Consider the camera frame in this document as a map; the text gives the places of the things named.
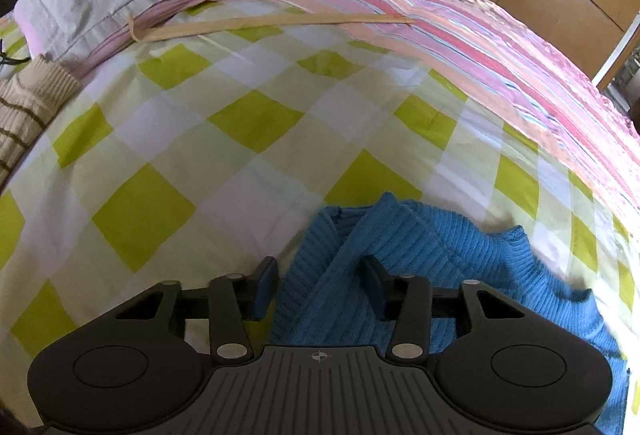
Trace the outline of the green white checkered bedsheet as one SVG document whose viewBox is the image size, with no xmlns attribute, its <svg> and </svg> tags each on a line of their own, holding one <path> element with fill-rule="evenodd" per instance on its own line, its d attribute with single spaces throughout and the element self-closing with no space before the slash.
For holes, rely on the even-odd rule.
<svg viewBox="0 0 640 435">
<path fill-rule="evenodd" d="M 593 291 L 639 369 L 639 212 L 614 212 L 434 68 L 337 26 L 134 43 L 90 74 L 1 194 L 1 398 L 38 423 L 40 349 L 159 280 L 291 263 L 325 206 L 385 192 L 522 226 Z"/>
</svg>

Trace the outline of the blue striped knit sweater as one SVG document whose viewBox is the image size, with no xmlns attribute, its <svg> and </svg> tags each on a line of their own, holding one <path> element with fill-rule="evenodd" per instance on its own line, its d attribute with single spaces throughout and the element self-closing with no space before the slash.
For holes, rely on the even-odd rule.
<svg viewBox="0 0 640 435">
<path fill-rule="evenodd" d="M 370 207 L 326 207 L 311 222 L 284 276 L 271 343 L 373 345 L 384 351 L 393 326 L 376 318 L 360 287 L 356 267 L 364 255 L 375 256 L 392 275 L 424 277 L 439 288 L 477 279 L 597 348 L 613 374 L 597 427 L 622 433 L 627 364 L 596 298 L 556 278 L 520 226 L 483 233 L 458 213 L 391 194 Z"/>
</svg>

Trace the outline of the long wooden stick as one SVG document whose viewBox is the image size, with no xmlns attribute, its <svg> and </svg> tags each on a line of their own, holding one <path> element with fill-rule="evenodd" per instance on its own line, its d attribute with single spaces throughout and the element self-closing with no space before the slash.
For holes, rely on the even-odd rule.
<svg viewBox="0 0 640 435">
<path fill-rule="evenodd" d="M 347 25 L 347 24 L 414 24 L 415 19 L 402 15 L 387 14 L 270 14 L 256 17 L 237 17 L 215 21 L 187 22 L 149 29 L 137 29 L 134 18 L 128 18 L 131 39 L 138 43 L 154 43 L 171 39 L 187 38 L 215 32 L 279 26 Z"/>
</svg>

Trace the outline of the beige brown striped knit garment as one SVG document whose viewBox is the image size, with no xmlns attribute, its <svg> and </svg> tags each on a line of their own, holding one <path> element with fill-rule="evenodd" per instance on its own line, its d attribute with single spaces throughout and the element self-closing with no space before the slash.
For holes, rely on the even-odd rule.
<svg viewBox="0 0 640 435">
<path fill-rule="evenodd" d="M 41 55 L 1 81 L 1 185 L 79 91 L 80 82 L 73 73 Z"/>
</svg>

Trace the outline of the pink striped bed cover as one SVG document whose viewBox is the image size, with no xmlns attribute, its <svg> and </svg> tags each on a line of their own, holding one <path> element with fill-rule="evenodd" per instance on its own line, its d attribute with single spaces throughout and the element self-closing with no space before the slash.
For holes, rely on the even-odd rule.
<svg viewBox="0 0 640 435">
<path fill-rule="evenodd" d="M 614 212 L 639 212 L 639 135 L 568 58 L 488 0 L 278 0 L 307 12 L 398 13 L 348 28 L 418 58 L 574 171 Z"/>
</svg>

